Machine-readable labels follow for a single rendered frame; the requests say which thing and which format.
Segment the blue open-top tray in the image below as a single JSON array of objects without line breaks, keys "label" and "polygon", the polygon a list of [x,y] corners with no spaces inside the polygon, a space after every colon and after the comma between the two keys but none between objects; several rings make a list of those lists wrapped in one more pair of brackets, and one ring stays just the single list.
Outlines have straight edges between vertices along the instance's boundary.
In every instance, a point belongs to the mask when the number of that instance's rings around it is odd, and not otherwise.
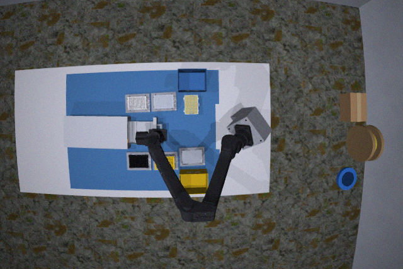
[{"label": "blue open-top tray", "polygon": [[178,69],[178,71],[179,93],[207,91],[207,69]]}]

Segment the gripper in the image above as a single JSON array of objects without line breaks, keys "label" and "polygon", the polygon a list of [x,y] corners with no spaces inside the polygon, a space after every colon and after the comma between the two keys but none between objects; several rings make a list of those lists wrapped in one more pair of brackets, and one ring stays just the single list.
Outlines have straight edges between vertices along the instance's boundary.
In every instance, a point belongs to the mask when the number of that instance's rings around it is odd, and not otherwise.
[{"label": "gripper", "polygon": [[158,131],[161,133],[161,137],[164,136],[164,141],[167,141],[167,129],[149,129],[149,134],[153,131]]}]

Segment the blue flat mat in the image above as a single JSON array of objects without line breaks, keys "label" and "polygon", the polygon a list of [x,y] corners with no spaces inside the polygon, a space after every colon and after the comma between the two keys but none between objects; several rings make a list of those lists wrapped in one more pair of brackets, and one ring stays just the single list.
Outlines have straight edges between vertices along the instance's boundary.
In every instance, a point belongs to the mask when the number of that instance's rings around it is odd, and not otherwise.
[{"label": "blue flat mat", "polygon": [[[126,113],[125,94],[176,92],[176,111]],[[198,95],[198,114],[184,114],[184,95]],[[178,92],[178,70],[125,71],[66,74],[66,116],[130,117],[130,121],[153,122],[167,129],[164,152],[178,152],[181,169],[207,169],[208,185],[220,155],[216,149],[215,104],[219,104],[219,70],[207,70],[206,92]],[[205,165],[180,166],[179,148],[204,147]],[[90,190],[168,191],[159,172],[127,170],[127,152],[148,152],[145,145],[129,149],[68,147],[71,188]]]}]

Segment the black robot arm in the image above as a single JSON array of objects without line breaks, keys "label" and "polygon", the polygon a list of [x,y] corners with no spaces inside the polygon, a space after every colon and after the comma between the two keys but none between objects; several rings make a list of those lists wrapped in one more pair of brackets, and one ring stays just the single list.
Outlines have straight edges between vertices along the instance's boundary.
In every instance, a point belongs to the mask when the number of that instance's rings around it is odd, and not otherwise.
[{"label": "black robot arm", "polygon": [[161,147],[160,143],[164,142],[163,136],[161,138],[161,133],[158,131],[153,131],[150,134],[148,132],[136,132],[135,140],[137,145],[148,147],[149,154],[155,162],[184,221],[214,221],[230,162],[243,147],[253,146],[254,144],[249,125],[236,124],[234,128],[236,132],[234,135],[227,134],[222,137],[219,159],[202,202],[192,200],[181,184]]}]

